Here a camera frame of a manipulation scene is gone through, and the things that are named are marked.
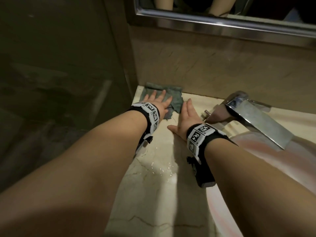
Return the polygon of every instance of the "mirror frame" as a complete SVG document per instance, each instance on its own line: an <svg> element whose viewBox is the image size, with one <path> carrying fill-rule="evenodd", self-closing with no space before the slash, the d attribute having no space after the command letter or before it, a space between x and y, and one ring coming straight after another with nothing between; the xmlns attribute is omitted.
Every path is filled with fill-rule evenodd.
<svg viewBox="0 0 316 237"><path fill-rule="evenodd" d="M127 22L132 26L158 27L309 49L316 48L316 29L144 9L140 6L139 0L124 0L124 5Z"/></svg>

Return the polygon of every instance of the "wristband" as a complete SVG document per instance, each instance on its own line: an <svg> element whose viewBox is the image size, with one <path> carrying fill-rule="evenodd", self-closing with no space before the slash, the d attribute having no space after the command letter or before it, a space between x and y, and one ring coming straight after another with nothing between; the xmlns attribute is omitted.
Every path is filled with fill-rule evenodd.
<svg viewBox="0 0 316 237"><path fill-rule="evenodd" d="M207 124L195 124L191 126L186 136L187 148L194 156L187 157L187 162L192 165L198 185L202 188L214 186L216 182L204 156L205 147L210 141L217 138L232 141L227 137L225 132Z"/></svg>
<svg viewBox="0 0 316 237"><path fill-rule="evenodd" d="M154 104L148 102L133 103L128 111L139 111L146 117L147 120L147 128L141 136L136 148L137 153L144 145L145 140L148 143L151 143L153 139L152 134L157 129L159 124L160 113L158 108Z"/></svg>

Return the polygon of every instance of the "chrome faucet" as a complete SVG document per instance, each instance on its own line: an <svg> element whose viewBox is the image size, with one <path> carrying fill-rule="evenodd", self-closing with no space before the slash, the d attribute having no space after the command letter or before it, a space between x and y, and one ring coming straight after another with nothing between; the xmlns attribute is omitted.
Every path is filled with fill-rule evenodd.
<svg viewBox="0 0 316 237"><path fill-rule="evenodd" d="M221 130L226 124L236 120L248 130L263 134L284 150L293 134L264 113L270 109L271 106L251 100L247 93L237 91L217 105L212 113L205 110L205 122Z"/></svg>

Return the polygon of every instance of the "countertop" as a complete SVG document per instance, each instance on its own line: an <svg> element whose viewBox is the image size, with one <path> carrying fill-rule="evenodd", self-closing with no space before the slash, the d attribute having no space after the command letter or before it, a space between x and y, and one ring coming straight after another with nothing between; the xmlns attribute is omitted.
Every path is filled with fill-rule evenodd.
<svg viewBox="0 0 316 237"><path fill-rule="evenodd" d="M143 91L138 86L133 102ZM192 99L199 114L223 100L183 93ZM272 108L268 113L294 135L316 143L316 115ZM167 125L177 125L179 115L163 120L151 144L143 147L126 172L113 205L105 236L222 236L210 214L205 189L198 187L185 142L174 136ZM247 131L231 122L224 131L228 136Z"/></svg>

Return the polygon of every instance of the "wet rag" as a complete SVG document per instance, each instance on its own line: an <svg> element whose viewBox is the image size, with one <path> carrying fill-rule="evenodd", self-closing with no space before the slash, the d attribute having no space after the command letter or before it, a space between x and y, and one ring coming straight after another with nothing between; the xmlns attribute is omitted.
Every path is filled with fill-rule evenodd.
<svg viewBox="0 0 316 237"><path fill-rule="evenodd" d="M181 112L183 98L182 98L182 88L175 86L160 86L153 83L146 83L144 90L140 96L140 101L142 101L146 94L151 95L154 90L157 90L156 97L158 97L163 90L166 90L166 96L163 101L167 100L170 96L172 96L172 101L168 106L168 113L165 114L164 119L169 120L172 117L173 111L177 113Z"/></svg>

